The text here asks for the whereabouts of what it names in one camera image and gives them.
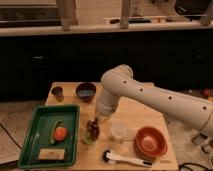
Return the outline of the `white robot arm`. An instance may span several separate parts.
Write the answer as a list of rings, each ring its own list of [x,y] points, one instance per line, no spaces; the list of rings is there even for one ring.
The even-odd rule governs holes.
[[[112,115],[121,97],[147,105],[189,125],[213,138],[213,102],[155,86],[146,86],[133,79],[133,70],[125,64],[106,71],[101,77],[102,90],[96,101],[96,112]]]

